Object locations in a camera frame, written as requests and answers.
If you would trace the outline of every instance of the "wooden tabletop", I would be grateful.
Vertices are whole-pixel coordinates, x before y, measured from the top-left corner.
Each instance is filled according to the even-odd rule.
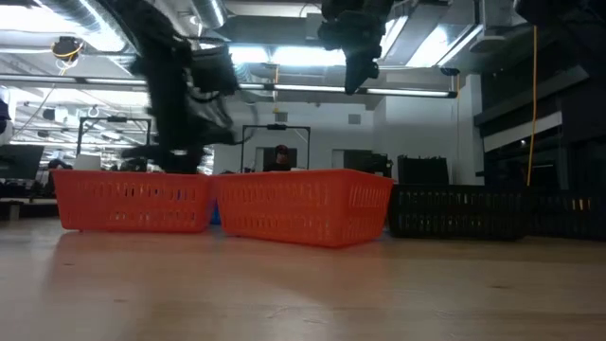
[[[602,341],[605,244],[343,250],[0,224],[0,339]]]

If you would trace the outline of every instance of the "crate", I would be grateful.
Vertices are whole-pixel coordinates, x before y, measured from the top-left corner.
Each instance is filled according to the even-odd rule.
[[[606,197],[573,191],[540,193],[531,234],[606,241]]]
[[[53,177],[65,229],[202,232],[210,221],[206,175],[54,170]]]
[[[515,241],[527,233],[530,210],[522,191],[396,185],[389,204],[389,230],[397,238]]]
[[[343,247],[382,234],[391,179],[356,170],[219,175],[223,230],[277,242]]]

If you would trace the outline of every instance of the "blue object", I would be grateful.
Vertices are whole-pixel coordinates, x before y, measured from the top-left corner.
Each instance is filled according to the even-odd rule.
[[[221,224],[221,216],[219,215],[219,204],[215,203],[215,207],[212,210],[212,218],[210,219],[211,224]]]

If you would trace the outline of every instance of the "black plastic crate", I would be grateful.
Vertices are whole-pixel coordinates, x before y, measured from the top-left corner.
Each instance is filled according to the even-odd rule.
[[[531,210],[522,190],[396,185],[388,220],[397,238],[516,241],[528,231]]]
[[[542,193],[536,199],[531,234],[606,241],[606,197],[572,191]]]

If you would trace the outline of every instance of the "orange plastic basket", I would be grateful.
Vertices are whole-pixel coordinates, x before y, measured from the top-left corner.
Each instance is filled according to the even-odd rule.
[[[227,174],[218,181],[226,233],[328,247],[379,237],[393,186],[355,170]]]
[[[212,209],[206,175],[54,170],[63,228],[202,232]]]

